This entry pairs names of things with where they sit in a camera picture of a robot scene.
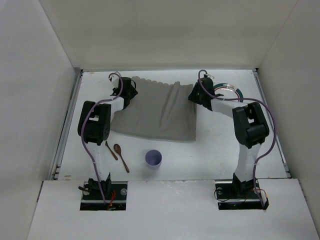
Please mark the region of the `grey cloth placemat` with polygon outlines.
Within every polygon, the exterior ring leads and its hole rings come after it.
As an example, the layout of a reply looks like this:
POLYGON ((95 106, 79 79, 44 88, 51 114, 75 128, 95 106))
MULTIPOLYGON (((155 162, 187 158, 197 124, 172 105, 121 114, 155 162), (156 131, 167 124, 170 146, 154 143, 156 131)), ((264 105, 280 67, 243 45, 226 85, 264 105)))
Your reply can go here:
POLYGON ((197 107, 188 99, 192 84, 132 77, 137 95, 114 114, 111 130, 138 138, 174 142, 196 140, 197 107))

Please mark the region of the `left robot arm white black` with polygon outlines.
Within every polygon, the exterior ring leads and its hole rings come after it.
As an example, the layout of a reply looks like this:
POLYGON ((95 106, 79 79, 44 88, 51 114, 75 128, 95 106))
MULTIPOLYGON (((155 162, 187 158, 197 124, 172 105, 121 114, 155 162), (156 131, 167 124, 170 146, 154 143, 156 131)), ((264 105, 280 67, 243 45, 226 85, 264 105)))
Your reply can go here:
POLYGON ((138 94, 136 83, 130 77, 122 77, 119 73, 111 73, 109 80, 117 76, 116 87, 106 99, 85 101, 82 106, 77 133, 81 138, 84 150, 91 160, 91 177, 82 188, 90 195, 98 195, 103 201, 111 194, 110 173, 103 171, 105 163, 99 147, 105 142, 111 131, 111 122, 116 112, 126 109, 131 100, 138 94))

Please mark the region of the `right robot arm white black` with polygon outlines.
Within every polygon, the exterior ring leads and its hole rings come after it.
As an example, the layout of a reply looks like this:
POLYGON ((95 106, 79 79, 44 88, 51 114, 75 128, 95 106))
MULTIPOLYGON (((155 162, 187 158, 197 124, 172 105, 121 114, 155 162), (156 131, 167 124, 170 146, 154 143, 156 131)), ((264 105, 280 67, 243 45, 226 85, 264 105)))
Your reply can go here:
POLYGON ((270 134, 269 125, 262 107, 262 101, 244 97, 239 89, 220 83, 213 83, 213 76, 204 74, 194 85, 188 100, 203 106, 211 112, 220 113, 233 120, 235 138, 239 143, 238 163, 232 182, 227 187, 232 198, 241 198, 257 189, 256 170, 259 160, 267 156, 272 147, 258 156, 262 144, 270 134))

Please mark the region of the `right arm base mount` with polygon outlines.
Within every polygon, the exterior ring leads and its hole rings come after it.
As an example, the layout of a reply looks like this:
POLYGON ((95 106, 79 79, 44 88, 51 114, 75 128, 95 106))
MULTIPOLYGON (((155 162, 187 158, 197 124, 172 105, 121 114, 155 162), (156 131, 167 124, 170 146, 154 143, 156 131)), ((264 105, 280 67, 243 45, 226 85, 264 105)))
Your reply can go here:
POLYGON ((256 190, 252 188, 236 193, 230 181, 218 181, 215 183, 214 197, 220 211, 266 210, 269 207, 268 195, 258 184, 256 190))

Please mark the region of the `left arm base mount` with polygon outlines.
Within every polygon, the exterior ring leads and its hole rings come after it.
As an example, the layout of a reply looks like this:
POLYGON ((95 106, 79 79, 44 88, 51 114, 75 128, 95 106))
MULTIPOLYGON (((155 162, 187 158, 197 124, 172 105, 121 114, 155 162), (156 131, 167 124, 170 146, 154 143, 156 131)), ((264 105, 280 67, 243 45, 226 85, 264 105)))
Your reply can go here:
POLYGON ((81 191, 81 211, 125 211, 127 208, 127 181, 113 181, 104 193, 104 198, 95 183, 90 186, 85 182, 78 189, 81 191))

